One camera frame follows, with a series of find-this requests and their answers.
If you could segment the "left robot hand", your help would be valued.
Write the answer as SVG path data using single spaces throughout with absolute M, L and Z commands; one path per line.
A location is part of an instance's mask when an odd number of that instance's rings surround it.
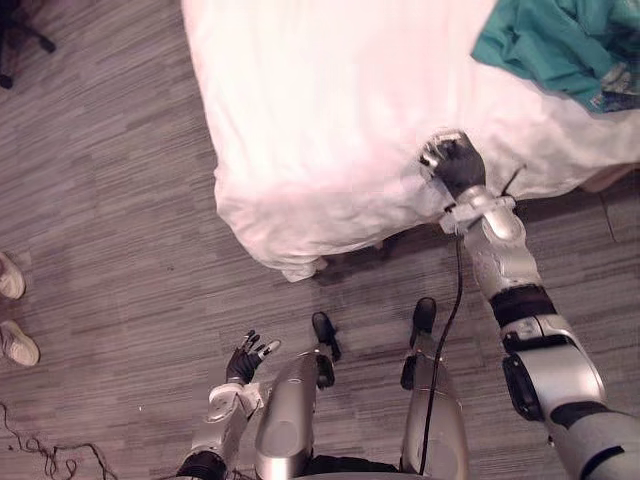
M 275 353 L 281 346 L 279 339 L 259 344 L 261 336 L 249 330 L 235 348 L 227 363 L 225 377 L 227 383 L 249 384 L 265 358 Z

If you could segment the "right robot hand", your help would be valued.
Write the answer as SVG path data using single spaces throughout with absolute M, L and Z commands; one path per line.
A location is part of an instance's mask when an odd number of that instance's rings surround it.
M 461 130 L 431 137 L 422 147 L 419 162 L 454 199 L 472 187 L 486 185 L 484 160 Z

